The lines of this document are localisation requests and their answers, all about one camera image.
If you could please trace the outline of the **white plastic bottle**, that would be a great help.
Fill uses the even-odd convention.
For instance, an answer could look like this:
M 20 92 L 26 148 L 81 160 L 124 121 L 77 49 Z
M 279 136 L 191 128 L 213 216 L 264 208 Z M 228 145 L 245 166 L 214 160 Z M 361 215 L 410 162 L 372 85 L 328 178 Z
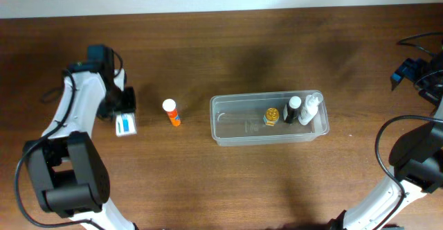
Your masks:
M 298 121 L 301 125 L 307 125 L 318 113 L 318 106 L 323 101 L 323 95 L 319 92 L 307 95 L 299 111 Z

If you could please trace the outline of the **small jar gold lid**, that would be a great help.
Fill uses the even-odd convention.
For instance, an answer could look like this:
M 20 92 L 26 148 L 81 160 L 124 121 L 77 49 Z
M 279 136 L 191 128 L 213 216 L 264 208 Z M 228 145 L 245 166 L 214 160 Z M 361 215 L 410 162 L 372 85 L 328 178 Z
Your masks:
M 266 110 L 263 120 L 265 125 L 274 126 L 280 118 L 278 109 L 270 107 Z

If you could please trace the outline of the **white Panadol box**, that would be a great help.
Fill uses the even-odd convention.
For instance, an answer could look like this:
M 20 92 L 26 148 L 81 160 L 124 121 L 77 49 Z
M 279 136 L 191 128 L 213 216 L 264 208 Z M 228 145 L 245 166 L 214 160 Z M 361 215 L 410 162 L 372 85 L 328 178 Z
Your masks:
M 116 136 L 121 137 L 135 134 L 137 134 L 135 114 L 118 114 L 116 116 Z

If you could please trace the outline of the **orange tube white cap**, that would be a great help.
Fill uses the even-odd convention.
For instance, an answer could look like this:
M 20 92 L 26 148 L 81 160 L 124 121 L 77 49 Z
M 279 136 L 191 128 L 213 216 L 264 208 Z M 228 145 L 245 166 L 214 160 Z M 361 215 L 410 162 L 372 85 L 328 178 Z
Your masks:
M 175 127 L 180 126 L 181 119 L 180 119 L 178 111 L 177 111 L 176 102 L 174 100 L 172 100 L 171 98 L 168 98 L 163 101 L 162 108 L 167 113 L 171 124 L 173 124 L 173 126 L 175 126 Z

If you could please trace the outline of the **dark bottle white cap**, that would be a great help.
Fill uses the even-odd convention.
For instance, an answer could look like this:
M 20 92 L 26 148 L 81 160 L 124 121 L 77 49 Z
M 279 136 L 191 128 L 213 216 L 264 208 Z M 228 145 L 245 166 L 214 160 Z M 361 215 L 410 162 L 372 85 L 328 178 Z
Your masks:
M 292 124 L 298 117 L 298 112 L 302 100 L 299 96 L 292 96 L 283 109 L 283 119 L 285 123 Z

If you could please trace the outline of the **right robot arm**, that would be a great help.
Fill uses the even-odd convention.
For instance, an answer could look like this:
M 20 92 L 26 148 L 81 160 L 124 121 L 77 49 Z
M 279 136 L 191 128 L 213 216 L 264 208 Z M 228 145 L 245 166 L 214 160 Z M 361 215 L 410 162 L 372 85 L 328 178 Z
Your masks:
M 436 106 L 432 116 L 405 115 L 390 119 L 377 133 L 374 150 L 379 151 L 381 135 L 394 122 L 420 120 L 424 124 L 397 140 L 390 151 L 386 176 L 357 206 L 343 211 L 327 227 L 333 230 L 396 229 L 390 221 L 406 206 L 442 187 L 442 54 L 430 62 L 407 59 L 392 74 L 396 87 L 410 80 L 422 98 Z

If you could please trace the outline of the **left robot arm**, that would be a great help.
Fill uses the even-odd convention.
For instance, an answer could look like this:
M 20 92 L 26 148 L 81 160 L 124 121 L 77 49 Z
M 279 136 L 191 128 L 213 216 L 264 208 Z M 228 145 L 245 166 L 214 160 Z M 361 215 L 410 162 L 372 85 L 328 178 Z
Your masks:
M 136 229 L 110 198 L 107 169 L 91 140 L 97 118 L 116 123 L 117 136 L 136 133 L 136 97 L 127 75 L 114 62 L 121 56 L 104 44 L 90 45 L 84 61 L 63 70 L 63 94 L 50 125 L 37 140 L 27 141 L 14 180 L 21 214 L 47 229 L 79 224 L 85 229 Z M 26 168 L 41 209 L 61 223 L 42 223 L 25 210 L 19 175 Z

